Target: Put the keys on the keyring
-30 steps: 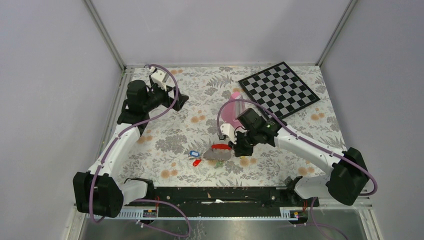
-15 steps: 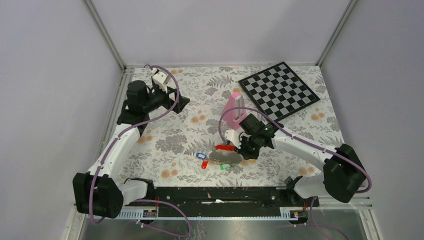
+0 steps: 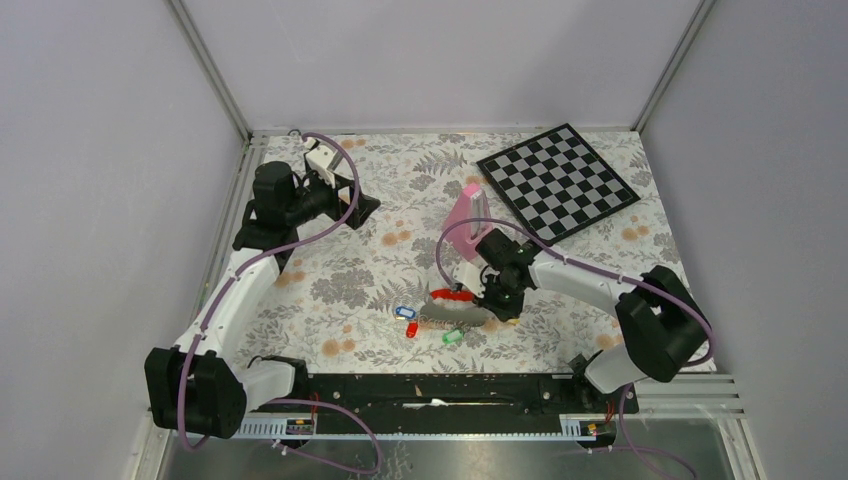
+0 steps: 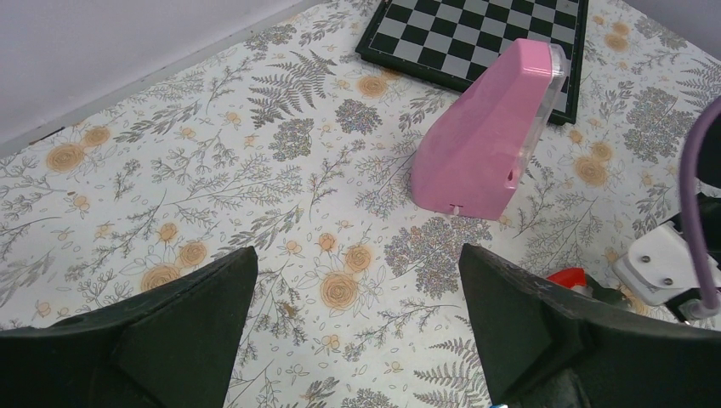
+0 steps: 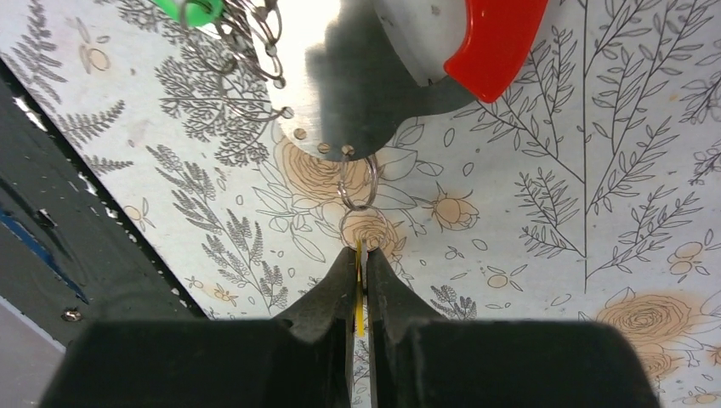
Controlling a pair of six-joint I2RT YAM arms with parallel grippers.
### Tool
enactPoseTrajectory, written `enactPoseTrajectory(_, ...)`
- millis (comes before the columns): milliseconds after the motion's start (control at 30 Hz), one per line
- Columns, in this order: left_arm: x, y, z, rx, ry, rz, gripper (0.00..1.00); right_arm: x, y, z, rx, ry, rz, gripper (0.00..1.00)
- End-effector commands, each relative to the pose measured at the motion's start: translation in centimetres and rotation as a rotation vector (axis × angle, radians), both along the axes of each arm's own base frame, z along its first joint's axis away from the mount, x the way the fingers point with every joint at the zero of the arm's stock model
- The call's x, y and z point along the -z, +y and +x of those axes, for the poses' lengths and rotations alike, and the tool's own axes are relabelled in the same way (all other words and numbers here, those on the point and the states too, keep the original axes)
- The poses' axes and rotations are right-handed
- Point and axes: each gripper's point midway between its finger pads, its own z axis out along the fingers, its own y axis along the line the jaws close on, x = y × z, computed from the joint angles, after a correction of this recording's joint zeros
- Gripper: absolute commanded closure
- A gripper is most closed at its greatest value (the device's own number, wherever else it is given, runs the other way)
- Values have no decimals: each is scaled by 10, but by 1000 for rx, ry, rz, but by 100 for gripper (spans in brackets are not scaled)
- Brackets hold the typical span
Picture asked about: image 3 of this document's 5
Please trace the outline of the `red tag key bunch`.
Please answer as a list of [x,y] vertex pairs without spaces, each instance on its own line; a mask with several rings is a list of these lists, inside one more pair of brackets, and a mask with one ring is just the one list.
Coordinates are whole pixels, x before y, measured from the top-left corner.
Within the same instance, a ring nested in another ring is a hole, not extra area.
[[417,312],[417,318],[406,321],[406,336],[414,338],[420,328],[442,330],[444,333],[460,329],[468,332],[483,327],[490,319],[490,313],[474,303],[474,295],[467,290],[438,289],[429,296],[420,307],[410,307]]

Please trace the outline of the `blue tag key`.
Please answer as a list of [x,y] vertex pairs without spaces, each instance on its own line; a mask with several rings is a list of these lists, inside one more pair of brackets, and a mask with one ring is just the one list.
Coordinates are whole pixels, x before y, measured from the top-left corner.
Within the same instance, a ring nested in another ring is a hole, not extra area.
[[397,319],[413,321],[417,318],[417,312],[408,306],[398,306],[394,310],[394,315]]

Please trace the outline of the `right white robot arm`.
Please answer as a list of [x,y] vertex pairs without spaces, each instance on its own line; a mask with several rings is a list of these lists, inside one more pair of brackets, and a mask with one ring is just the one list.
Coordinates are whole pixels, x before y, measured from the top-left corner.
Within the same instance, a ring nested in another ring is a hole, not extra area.
[[709,340],[709,323],[680,278],[656,266],[629,276],[568,257],[533,241],[520,244],[493,229],[476,251],[492,268],[475,301],[499,320],[518,318],[528,290],[571,296],[613,316],[623,341],[574,366],[575,402],[597,412],[619,388],[650,378],[671,381]]

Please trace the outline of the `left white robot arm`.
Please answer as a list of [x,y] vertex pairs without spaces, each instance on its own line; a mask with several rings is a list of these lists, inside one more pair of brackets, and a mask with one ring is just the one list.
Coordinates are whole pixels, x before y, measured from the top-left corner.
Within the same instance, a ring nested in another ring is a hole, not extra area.
[[298,227],[325,215],[359,228],[380,205],[361,194],[351,207],[343,190],[352,180],[324,179],[307,168],[305,185],[290,165],[259,166],[225,273],[195,321],[170,348],[154,348],[144,373],[156,426],[222,439],[232,437],[244,415],[275,400],[296,411],[309,401],[304,361],[285,357],[239,368],[235,355],[260,298],[301,245]]

